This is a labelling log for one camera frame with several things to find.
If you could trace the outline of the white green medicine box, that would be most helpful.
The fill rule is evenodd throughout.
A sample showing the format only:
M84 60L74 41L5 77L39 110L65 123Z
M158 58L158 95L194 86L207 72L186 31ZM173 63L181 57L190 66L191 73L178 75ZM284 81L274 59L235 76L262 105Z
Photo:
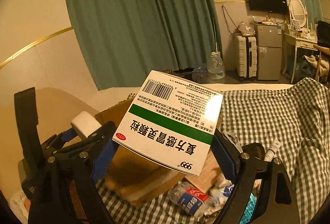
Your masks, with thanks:
M198 176L217 129L223 94L153 70L112 139L168 169Z

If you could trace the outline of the white hair dryer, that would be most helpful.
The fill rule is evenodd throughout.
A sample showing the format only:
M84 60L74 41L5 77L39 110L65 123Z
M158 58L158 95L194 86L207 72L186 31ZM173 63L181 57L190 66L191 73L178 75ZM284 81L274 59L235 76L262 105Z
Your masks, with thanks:
M81 140L85 140L101 128L102 125L94 116L86 111L82 111L73 120L71 120L71 126L78 134L79 138Z

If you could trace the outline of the brown cardboard box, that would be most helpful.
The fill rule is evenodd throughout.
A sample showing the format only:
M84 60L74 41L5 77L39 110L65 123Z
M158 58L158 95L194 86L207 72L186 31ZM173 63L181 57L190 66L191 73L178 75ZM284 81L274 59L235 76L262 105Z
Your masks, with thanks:
M221 169L211 152L207 155L198 177L185 176L150 162L120 146L105 176L106 189L135 207L141 207L172 189L182 179L188 179L200 190L209 190L221 175Z

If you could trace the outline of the silver mini fridge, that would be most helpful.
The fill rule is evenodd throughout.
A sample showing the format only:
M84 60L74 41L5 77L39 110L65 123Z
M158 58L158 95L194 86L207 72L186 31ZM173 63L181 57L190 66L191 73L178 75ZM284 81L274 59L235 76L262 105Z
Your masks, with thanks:
M278 26L257 24L257 79L276 81L280 77L282 34Z

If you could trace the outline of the crushed plastic water bottle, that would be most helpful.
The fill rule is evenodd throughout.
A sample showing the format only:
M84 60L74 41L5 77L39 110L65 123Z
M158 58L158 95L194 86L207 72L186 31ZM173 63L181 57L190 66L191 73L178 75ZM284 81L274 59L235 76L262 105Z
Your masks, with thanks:
M220 211L228 197L217 194L209 196L189 182L181 182L169 192L170 200L187 214L201 219Z

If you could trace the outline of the large clear water bottle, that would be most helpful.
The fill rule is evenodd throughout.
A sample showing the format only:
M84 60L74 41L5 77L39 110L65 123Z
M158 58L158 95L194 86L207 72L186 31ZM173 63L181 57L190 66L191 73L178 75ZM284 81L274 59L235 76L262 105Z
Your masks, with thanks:
M206 64L210 83L223 83L225 79L224 63L219 52L211 52Z

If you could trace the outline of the oval vanity mirror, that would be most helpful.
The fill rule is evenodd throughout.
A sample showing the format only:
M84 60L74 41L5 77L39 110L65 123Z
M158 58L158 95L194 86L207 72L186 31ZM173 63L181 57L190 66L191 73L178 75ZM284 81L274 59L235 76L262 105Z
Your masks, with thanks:
M292 23L300 28L304 28L308 20L308 13L302 1L290 0L289 5Z

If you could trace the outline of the white suitcase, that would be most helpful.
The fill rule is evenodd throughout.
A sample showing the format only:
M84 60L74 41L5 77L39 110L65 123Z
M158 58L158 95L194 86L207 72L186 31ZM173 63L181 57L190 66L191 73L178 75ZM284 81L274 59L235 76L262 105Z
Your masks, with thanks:
M257 41L254 36L236 36L236 70L242 78L257 76Z

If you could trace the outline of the white cream tube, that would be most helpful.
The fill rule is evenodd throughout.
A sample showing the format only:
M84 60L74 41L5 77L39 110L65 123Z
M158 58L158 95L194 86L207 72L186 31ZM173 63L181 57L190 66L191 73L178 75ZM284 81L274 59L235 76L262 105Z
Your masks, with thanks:
M275 139L271 146L267 149L267 152L265 153L264 161L265 162L271 162L273 158L275 158L275 155L279 148L281 148L282 142L280 142L278 139Z

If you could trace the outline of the white dressing table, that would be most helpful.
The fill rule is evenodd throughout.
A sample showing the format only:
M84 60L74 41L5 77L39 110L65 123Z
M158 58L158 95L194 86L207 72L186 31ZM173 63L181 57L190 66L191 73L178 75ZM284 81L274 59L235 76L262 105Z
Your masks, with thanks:
M286 74L286 71L288 69L288 57L289 57L288 47L291 46L294 48L294 60L292 67L292 75L290 79L290 83L293 84L296 64L297 64L298 49L317 51L316 49L317 40L308 40L308 39L300 38L298 36L285 33L284 31L282 31L282 35L283 35L283 56L284 56L284 67L282 70L283 75Z

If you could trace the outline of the green checkered bed cover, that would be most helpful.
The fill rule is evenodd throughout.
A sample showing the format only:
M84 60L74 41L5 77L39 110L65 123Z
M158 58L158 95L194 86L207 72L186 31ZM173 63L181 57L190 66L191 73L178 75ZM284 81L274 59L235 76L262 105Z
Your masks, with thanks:
M308 223L329 194L329 89L304 78L287 89L217 92L223 100L215 131L235 135L241 145L256 142L269 148L275 139L282 142L276 156L296 194L300 221ZM96 119L118 127L132 101L118 103Z

